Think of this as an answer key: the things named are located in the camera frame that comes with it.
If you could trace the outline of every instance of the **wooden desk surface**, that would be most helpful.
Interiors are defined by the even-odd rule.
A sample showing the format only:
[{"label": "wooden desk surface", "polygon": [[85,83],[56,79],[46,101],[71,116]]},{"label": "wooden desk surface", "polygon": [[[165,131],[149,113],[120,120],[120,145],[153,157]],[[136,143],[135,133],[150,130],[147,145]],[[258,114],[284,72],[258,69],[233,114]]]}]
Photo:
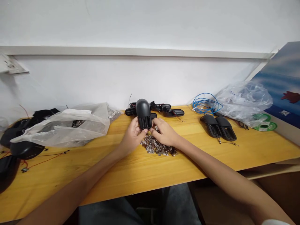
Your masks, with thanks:
[{"label": "wooden desk surface", "polygon": [[[222,143],[206,133],[199,119],[202,115],[193,112],[187,106],[181,108],[185,115],[165,119],[181,136],[216,157],[234,170],[243,170],[282,160],[300,157],[300,148],[275,132],[259,132],[254,129],[244,130],[230,121],[239,147]],[[82,174],[101,158],[112,151],[121,141],[132,117],[121,115],[111,124],[104,137],[97,138],[84,147],[71,148],[48,162],[32,167],[22,173],[19,167],[11,186],[0,195],[0,222],[20,219],[30,213],[60,188]],[[61,153],[66,148],[49,148],[40,155]],[[28,160],[29,166],[43,162],[53,156],[35,157]],[[147,154],[139,146],[111,168],[95,185],[82,205],[136,194],[175,184],[205,178],[205,175],[184,154],[175,157]]]}]

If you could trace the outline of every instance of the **hand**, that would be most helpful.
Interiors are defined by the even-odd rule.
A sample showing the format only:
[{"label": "hand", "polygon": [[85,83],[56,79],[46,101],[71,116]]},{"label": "hand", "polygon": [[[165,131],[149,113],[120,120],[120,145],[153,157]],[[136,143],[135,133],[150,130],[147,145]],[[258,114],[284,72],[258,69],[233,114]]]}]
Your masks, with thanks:
[{"label": "hand", "polygon": [[125,132],[125,135],[120,145],[118,146],[118,149],[124,154],[124,156],[129,155],[141,143],[147,132],[147,129],[140,129],[140,127],[138,126],[138,118],[135,117],[131,121],[127,131]]},{"label": "hand", "polygon": [[177,134],[175,130],[162,118],[154,118],[152,123],[154,123],[160,131],[160,133],[158,133],[156,130],[151,128],[150,132],[153,137],[164,145],[170,145],[176,148],[176,143],[181,136]]}]

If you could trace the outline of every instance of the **denim pants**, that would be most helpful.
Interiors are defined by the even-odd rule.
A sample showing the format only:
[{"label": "denim pants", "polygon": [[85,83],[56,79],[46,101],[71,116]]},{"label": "denim pants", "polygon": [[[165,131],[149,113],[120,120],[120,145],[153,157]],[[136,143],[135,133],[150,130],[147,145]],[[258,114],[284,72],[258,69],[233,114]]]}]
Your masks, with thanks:
[{"label": "denim pants", "polygon": [[[201,225],[186,183],[162,188],[163,208],[159,224]],[[144,225],[124,198],[116,198],[79,207],[80,225]]]}]

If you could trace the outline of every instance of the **wall socket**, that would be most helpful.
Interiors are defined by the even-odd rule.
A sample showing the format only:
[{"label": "wall socket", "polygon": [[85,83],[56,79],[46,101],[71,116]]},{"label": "wall socket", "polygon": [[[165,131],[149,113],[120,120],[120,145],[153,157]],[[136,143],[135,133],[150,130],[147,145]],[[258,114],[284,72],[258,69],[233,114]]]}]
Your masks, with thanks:
[{"label": "wall socket", "polygon": [[29,70],[21,66],[13,56],[0,54],[0,73],[17,74],[28,72]]}]

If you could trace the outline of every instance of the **plastic bag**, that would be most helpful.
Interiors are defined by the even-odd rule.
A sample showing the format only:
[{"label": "plastic bag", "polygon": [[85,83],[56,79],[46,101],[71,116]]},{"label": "plastic bag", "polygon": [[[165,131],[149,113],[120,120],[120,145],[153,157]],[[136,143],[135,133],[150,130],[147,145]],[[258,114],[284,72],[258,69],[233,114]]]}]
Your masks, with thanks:
[{"label": "plastic bag", "polygon": [[262,84],[253,81],[243,81],[230,84],[222,89],[216,98],[223,108],[221,114],[243,122],[249,127],[256,127],[265,118],[256,118],[253,115],[270,108],[273,99]]},{"label": "plastic bag", "polygon": [[115,115],[109,117],[109,110],[112,109],[106,102],[66,109],[27,129],[11,142],[30,141],[61,148],[83,146],[94,138],[106,135],[110,121],[122,113],[113,110]]},{"label": "plastic bag", "polygon": [[4,132],[8,128],[9,124],[7,119],[0,117],[0,133]]}]

